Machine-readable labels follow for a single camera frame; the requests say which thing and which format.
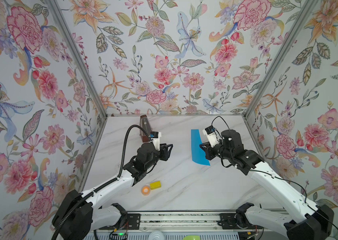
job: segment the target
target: red berry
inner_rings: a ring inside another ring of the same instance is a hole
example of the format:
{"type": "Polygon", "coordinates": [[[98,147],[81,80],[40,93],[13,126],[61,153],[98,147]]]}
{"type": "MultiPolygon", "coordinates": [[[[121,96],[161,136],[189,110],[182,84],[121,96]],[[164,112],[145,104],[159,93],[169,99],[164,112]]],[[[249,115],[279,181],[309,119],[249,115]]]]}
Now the red berry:
{"type": "Polygon", "coordinates": [[[307,145],[306,145],[306,148],[307,148],[309,151],[313,151],[313,147],[312,147],[310,144],[307,144],[307,145]]]}
{"type": "Polygon", "coordinates": [[[37,79],[39,75],[40,75],[40,73],[37,70],[34,70],[32,72],[32,76],[33,76],[34,79],[37,79]]]}
{"type": "Polygon", "coordinates": [[[32,173],[32,176],[30,177],[30,180],[34,180],[34,179],[36,179],[36,177],[37,177],[37,171],[34,171],[33,173],[32,173]]]}

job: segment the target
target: blue paper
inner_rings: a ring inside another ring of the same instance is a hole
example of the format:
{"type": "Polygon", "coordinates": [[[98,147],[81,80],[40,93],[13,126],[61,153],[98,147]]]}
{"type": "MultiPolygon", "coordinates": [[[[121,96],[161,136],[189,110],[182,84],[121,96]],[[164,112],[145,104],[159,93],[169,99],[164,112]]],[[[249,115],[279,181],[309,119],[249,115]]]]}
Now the blue paper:
{"type": "Polygon", "coordinates": [[[191,130],[191,147],[192,147],[192,161],[201,165],[210,166],[210,162],[205,158],[205,152],[200,148],[202,144],[200,131],[198,129],[191,130]]]}

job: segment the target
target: floral wallpaper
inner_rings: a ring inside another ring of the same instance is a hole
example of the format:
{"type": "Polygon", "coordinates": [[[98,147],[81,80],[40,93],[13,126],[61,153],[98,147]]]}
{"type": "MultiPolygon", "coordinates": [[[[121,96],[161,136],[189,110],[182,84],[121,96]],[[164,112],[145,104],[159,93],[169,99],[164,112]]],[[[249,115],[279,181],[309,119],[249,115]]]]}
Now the floral wallpaper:
{"type": "Polygon", "coordinates": [[[240,114],[304,1],[58,4],[108,113],[240,114]]]}
{"type": "Polygon", "coordinates": [[[43,0],[0,0],[1,240],[51,237],[101,134],[70,56],[43,0]]]}
{"type": "Polygon", "coordinates": [[[318,1],[303,28],[248,121],[278,174],[338,226],[338,0],[318,1]]]}

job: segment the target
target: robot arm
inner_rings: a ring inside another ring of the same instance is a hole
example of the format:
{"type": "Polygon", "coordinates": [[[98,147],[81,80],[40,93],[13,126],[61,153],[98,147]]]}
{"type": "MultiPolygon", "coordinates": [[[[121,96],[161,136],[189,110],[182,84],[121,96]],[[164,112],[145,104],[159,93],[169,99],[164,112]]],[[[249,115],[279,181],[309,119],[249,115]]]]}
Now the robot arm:
{"type": "Polygon", "coordinates": [[[104,226],[114,228],[124,226],[127,214],[125,209],[119,204],[107,207],[104,207],[104,204],[122,190],[141,181],[146,176],[147,170],[154,167],[159,160],[169,159],[173,145],[160,144],[160,137],[160,132],[151,132],[152,141],[142,144],[137,150],[137,155],[123,166],[126,171],[119,177],[115,175],[92,189],[81,193],[73,190],[66,195],[52,220],[53,226],[57,229],[63,219],[67,218],[59,232],[65,240],[82,240],[90,231],[104,226]],[[79,201],[82,203],[73,209],[71,214],[67,214],[79,201]]]}
{"type": "Polygon", "coordinates": [[[236,221],[239,227],[249,224],[259,225],[281,233],[290,240],[326,239],[331,232],[334,213],[328,206],[318,206],[310,199],[294,189],[252,150],[245,150],[240,134],[234,130],[225,130],[218,140],[213,126],[203,132],[209,142],[200,145],[205,157],[228,159],[243,174],[248,175],[262,185],[288,212],[289,215],[278,214],[246,203],[236,210],[236,221]]]}

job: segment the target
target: blue flower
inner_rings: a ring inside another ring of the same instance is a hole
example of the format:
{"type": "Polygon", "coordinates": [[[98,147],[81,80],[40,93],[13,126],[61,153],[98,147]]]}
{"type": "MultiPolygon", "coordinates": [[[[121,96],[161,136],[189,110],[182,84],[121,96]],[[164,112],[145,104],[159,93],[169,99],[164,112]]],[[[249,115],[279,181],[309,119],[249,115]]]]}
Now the blue flower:
{"type": "Polygon", "coordinates": [[[80,143],[81,145],[85,145],[85,144],[88,144],[88,143],[89,143],[90,145],[94,145],[94,142],[93,142],[93,140],[92,140],[92,137],[94,137],[94,135],[96,134],[96,133],[95,133],[95,130],[96,130],[96,129],[94,129],[93,132],[92,132],[91,134],[89,134],[88,129],[85,128],[85,133],[84,133],[84,136],[85,136],[85,137],[79,136],[79,137],[77,138],[77,142],[80,143]]]}
{"type": "Polygon", "coordinates": [[[11,43],[8,43],[8,42],[4,42],[2,44],[2,46],[4,47],[5,49],[5,54],[6,55],[9,55],[9,57],[11,59],[13,59],[13,56],[17,57],[17,48],[15,46],[13,46],[11,43]]]}
{"type": "Polygon", "coordinates": [[[5,142],[9,142],[17,132],[17,128],[12,122],[14,113],[25,114],[29,113],[34,105],[34,102],[19,101],[16,103],[7,103],[9,98],[4,85],[0,82],[0,117],[3,118],[8,126],[8,130],[4,136],[5,142]]]}
{"type": "Polygon", "coordinates": [[[174,99],[175,97],[176,95],[173,92],[166,94],[166,99],[174,99]]]}
{"type": "Polygon", "coordinates": [[[58,174],[55,172],[51,172],[50,176],[48,176],[48,184],[50,186],[51,189],[53,189],[56,186],[56,182],[58,179],[58,174]]]}
{"type": "Polygon", "coordinates": [[[194,44],[195,41],[199,38],[201,35],[201,29],[200,26],[198,26],[196,29],[191,29],[189,31],[189,34],[187,32],[188,27],[188,17],[183,12],[178,13],[178,24],[177,24],[177,31],[181,35],[180,41],[184,44],[184,48],[180,54],[175,55],[175,58],[183,58],[185,57],[186,51],[188,48],[192,48],[192,52],[196,56],[203,56],[206,55],[202,49],[199,46],[196,46],[194,44]]]}
{"type": "Polygon", "coordinates": [[[215,103],[212,103],[212,104],[210,103],[211,100],[206,99],[206,98],[204,98],[202,101],[204,102],[204,107],[206,107],[206,110],[211,111],[212,114],[214,114],[214,112],[223,113],[223,112],[226,111],[226,110],[223,110],[223,109],[220,109],[220,108],[217,107],[218,101],[216,101],[215,103]]]}

